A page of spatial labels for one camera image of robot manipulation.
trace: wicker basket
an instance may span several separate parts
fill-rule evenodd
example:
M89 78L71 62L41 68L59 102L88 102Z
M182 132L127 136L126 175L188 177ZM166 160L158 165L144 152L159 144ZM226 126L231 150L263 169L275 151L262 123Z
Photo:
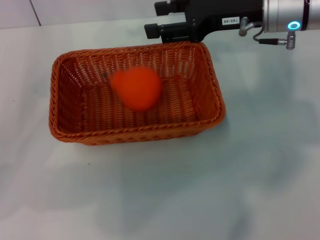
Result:
M111 89L115 71L149 66L162 80L159 103L126 108ZM226 114L210 53L202 43L79 50L52 67L49 127L62 142L104 145L196 135Z

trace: printed label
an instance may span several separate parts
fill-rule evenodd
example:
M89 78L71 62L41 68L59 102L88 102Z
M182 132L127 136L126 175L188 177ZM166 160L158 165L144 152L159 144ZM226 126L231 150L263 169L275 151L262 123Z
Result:
M240 17L227 17L222 18L222 25L232 25L232 24L240 24Z

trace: table surface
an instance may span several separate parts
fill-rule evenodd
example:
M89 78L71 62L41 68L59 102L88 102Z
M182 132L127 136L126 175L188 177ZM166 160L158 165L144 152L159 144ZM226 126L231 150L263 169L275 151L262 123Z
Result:
M320 31L296 49L216 32L227 117L194 137L84 146L49 131L54 60L159 43L183 15L0 30L1 240L318 240ZM267 37L285 33L269 34Z

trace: toy fruit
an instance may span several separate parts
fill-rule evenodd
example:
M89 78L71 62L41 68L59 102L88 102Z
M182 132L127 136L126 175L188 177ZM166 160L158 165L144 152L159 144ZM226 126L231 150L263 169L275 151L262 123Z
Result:
M158 74L151 68L143 66L116 72L111 86L124 105L137 112L145 112L154 106L162 91Z

